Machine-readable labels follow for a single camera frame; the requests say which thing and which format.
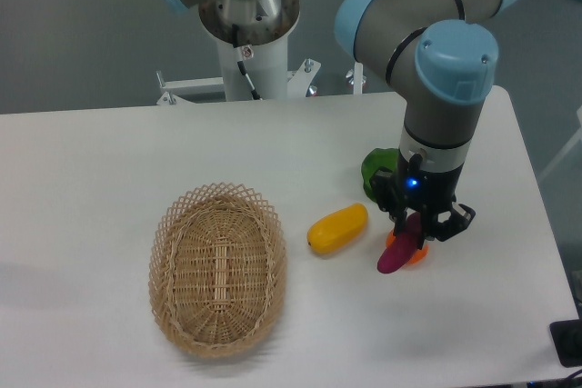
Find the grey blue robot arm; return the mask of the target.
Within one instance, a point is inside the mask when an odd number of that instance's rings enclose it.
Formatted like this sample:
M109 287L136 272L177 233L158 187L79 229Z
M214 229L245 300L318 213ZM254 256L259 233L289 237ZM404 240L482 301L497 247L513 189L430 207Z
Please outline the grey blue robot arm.
M444 241L474 219L456 187L497 66L497 41L482 22L516 1L344 0L339 7L338 44L406 100L396 167L370 179L396 236ZM259 51L293 29L297 0L166 2L177 11L196 8L207 32L226 45L228 98L286 93L286 59L270 62Z

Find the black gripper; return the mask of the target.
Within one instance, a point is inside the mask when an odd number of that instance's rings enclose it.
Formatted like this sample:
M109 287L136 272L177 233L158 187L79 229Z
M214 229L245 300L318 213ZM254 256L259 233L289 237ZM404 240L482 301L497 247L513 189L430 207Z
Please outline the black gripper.
M444 242L463 233L472 223L476 211L456 200L456 188L463 164L457 168L431 173L422 169L421 158L406 159L399 151L396 169L380 167L370 178L378 208L387 213L393 223L393 234L406 230L409 210L425 212L422 235L426 240ZM449 212L440 222L440 213Z

